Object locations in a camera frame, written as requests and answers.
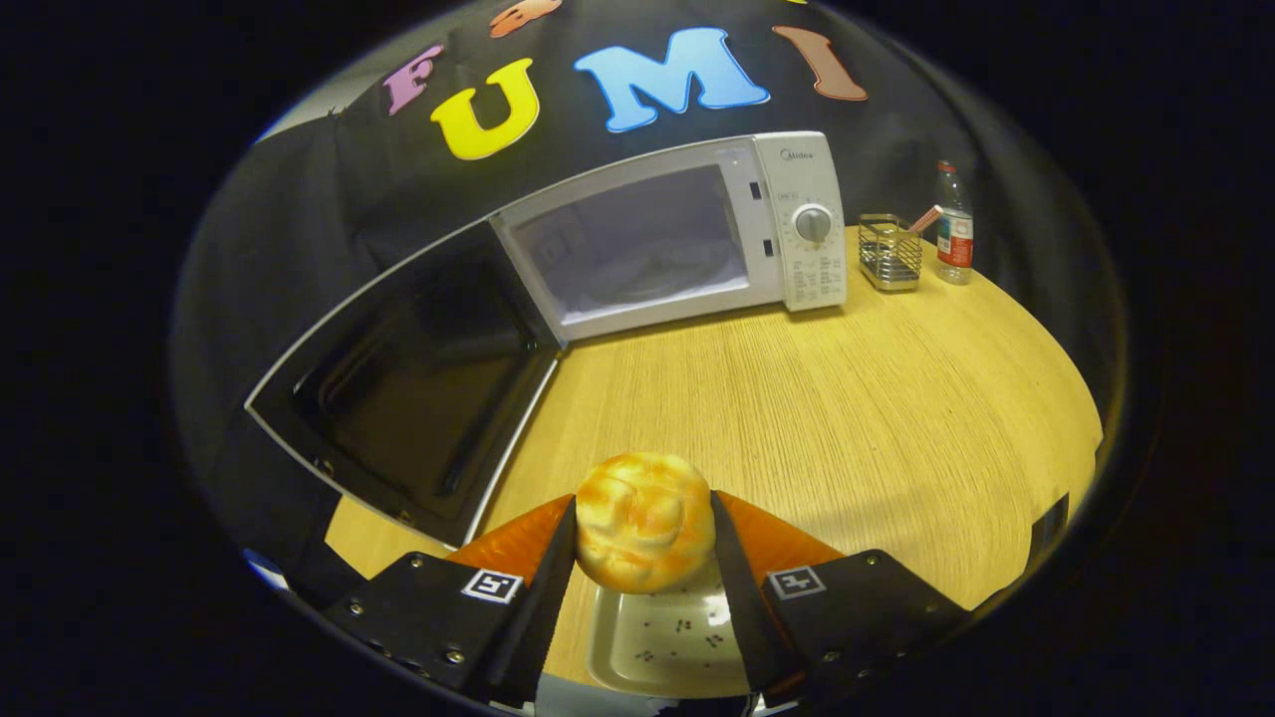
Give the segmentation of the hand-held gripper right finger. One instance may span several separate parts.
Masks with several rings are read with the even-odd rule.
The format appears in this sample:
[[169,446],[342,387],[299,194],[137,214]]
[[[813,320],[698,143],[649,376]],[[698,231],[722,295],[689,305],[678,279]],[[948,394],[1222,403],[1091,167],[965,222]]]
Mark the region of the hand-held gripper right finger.
[[856,695],[969,621],[887,551],[847,555],[724,491],[711,505],[720,588],[748,689],[765,698]]

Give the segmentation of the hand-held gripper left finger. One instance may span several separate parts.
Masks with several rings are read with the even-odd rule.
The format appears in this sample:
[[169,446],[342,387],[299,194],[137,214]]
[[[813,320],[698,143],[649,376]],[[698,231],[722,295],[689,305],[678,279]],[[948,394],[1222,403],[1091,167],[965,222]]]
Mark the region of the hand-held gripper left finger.
[[431,688],[519,707],[536,699],[575,563],[578,506],[564,495],[449,558],[405,552],[324,616]]

